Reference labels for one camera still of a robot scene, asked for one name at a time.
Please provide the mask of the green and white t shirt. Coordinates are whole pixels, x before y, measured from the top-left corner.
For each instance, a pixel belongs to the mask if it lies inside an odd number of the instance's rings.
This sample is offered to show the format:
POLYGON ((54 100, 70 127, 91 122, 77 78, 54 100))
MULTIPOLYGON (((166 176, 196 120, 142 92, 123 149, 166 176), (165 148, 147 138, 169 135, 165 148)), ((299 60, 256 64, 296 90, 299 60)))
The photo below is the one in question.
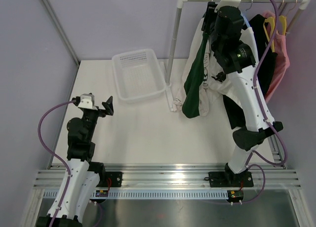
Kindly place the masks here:
POLYGON ((209 40, 202 30, 204 18, 201 18, 194 34, 189 57, 182 74, 182 84, 176 94, 173 104, 186 118, 206 116, 211 101, 217 99, 212 95, 211 79, 211 50, 209 40))

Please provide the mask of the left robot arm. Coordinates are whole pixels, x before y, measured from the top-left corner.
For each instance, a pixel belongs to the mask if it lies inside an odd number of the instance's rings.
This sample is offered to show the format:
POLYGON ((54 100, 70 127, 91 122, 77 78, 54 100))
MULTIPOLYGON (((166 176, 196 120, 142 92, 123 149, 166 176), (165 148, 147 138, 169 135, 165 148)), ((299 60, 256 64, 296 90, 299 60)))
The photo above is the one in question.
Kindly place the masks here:
POLYGON ((48 152, 66 167, 62 184, 45 217, 39 217, 38 227, 80 227, 83 215, 96 187, 111 181, 105 166, 93 162, 95 144, 92 142, 98 118, 114 114, 113 97, 102 102, 102 108, 94 104, 94 95, 82 94, 71 101, 83 114, 74 117, 66 125, 67 159, 64 160, 51 149, 48 152))

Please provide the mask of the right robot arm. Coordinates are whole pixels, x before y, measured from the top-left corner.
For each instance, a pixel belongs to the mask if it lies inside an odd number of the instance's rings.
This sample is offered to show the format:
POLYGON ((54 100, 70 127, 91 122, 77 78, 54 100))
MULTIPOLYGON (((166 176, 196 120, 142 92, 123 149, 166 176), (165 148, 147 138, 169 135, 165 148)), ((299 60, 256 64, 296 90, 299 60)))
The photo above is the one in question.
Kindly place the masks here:
POLYGON ((271 116, 260 84, 255 78, 257 62, 251 47, 242 42, 243 17, 234 6, 208 3, 202 30, 209 34, 210 48, 217 63, 237 91, 245 116, 245 126, 233 132, 236 147, 222 172, 209 173, 210 185, 219 187, 252 187, 247 165, 266 138, 281 131, 283 125, 271 116))

